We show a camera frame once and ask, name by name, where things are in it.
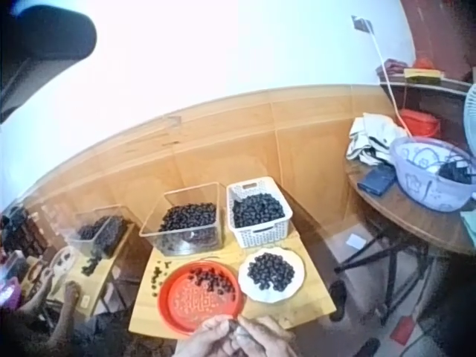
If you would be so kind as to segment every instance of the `red object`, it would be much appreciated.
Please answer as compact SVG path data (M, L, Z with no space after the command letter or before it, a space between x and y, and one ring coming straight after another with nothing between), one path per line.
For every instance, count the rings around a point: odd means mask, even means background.
M207 292L206 282L197 286L195 280L188 279L190 271L197 268L214 268L216 273L222 272L233 284L235 292L218 295L216 292ZM158 311L167 325L176 332L187 335L213 316L231 315L236 318L243 309L243 302L244 297L234 273L211 261L197 261L175 270L165 280L157 300Z
M433 62L429 58L417 58L413 68L418 68L418 69L436 69L434 67Z
M440 138L440 121L433 115L410 109L402 109L399 113L413 136Z
M411 316L402 316L390 334L390 338L395 342L405 346L415 328L415 321Z

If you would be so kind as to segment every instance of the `purple plastic basin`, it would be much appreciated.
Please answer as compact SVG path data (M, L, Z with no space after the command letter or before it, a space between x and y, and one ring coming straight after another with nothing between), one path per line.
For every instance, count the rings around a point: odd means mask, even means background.
M452 212L464 206L476 192L476 178L463 184L437 175L448 161L459 161L476 174L476 161L462 149L432 138L399 138L390 145L396 176L402 189L420 204L440 212Z

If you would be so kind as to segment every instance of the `box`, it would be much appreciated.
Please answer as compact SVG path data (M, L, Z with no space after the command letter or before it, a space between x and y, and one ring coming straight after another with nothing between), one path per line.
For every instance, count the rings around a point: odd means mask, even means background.
M215 204L216 219L213 224L159 232L163 218L170 208L200 203ZM159 197L146 222L142 225L139 235L145 237L153 247L166 256L214 251L222 247L221 217L217 182L174 190Z
M235 200L242 200L248 196L257 195L258 193L269 193L279 201L283 207L284 217L270 222L260 223L259 225L235 228L233 217ZM261 177L230 184L226 188L226 200L228 228L233 232L241 248L277 242L288 236L292 209L272 177Z
M109 224L109 221L112 216L122 216L126 220L126 215L124 214L125 208L121 205L112 205L102 208L96 208L90 212L77 213L74 217L73 227L70 227L67 231L62 233L65 235L65 241L68 245L75 247L82 255L86 257L93 257L93 251L97 247L97 239L101 237L101 234L104 234L104 228ZM97 233L90 240L81 240L78 231L84 225L93 225L99 219L108 216L104 220L103 224L100 226ZM120 238L124 235L127 224L124 222L122 227L119 228L117 234L117 239L110 242L104 249L97 251L101 253L102 258L110 258L114 254L116 246L120 242Z

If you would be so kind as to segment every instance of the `wooden table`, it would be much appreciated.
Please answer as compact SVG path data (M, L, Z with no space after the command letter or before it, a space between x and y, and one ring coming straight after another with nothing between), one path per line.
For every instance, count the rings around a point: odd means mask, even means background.
M398 226L446 251L475 255L476 248L460 217L460 212L441 213L429 210L410 199L398 183L382 196L370 195L357 188L357 183L372 170L360 161L347 161L349 182L366 203Z
M76 308L77 313L82 315L84 318L90 318L94 314L97 303L100 300L106 307L106 310L109 310L109 307L103 300L103 290L107 283L111 283L114 288L117 289L115 286L115 279L112 276L112 268L115 266L117 259L121 255L123 249L126 247L134 228L135 225L132 223L127 226L126 232L124 233L119 245L115 249L112 257L109 259L102 259L97 264L94 273L88 277L85 276L81 271L83 266L89 265L89 258L82 254L78 254L74 265L65 275L65 278L62 279L63 285L56 292L52 291L53 294L50 294L48 299L64 303L64 283L67 283L68 281L75 281L81 286L81 296Z
M298 254L306 267L306 279L299 291L288 300L274 304L265 304L247 299L242 314L247 318L257 318L263 315L271 315L276 318L281 326L289 329L308 321L315 320L335 311L329 292L324 285L316 267L311 261L307 250L300 240L299 233L294 227L291 228L290 235L274 244L264 247L278 246L293 250ZM162 337L162 338L184 338L184 335L172 331L163 321L157 309L157 297L152 296L154 292L158 293L160 287L152 290L151 278L154 268L159 266L161 270L166 271L167 275L186 263L194 260L207 259L215 260L219 263L230 266L235 271L244 261L248 254L254 253L260 248L241 249L231 232L225 232L224 248L220 251L195 254L191 257L164 257L157 249L153 249L147 263L144 276L141 281L137 300L135 301L134 311L132 312L129 331L141 335ZM170 262L169 269L165 269L165 262ZM163 282L167 277L159 276L157 283Z

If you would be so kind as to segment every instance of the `white cloth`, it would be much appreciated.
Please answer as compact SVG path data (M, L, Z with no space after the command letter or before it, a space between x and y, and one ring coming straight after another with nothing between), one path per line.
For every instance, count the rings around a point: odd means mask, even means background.
M404 136L407 136L407 132L397 126L392 118L364 113L354 120L350 128L346 157L348 160L358 158L368 165L378 165L382 161L392 164L390 144Z

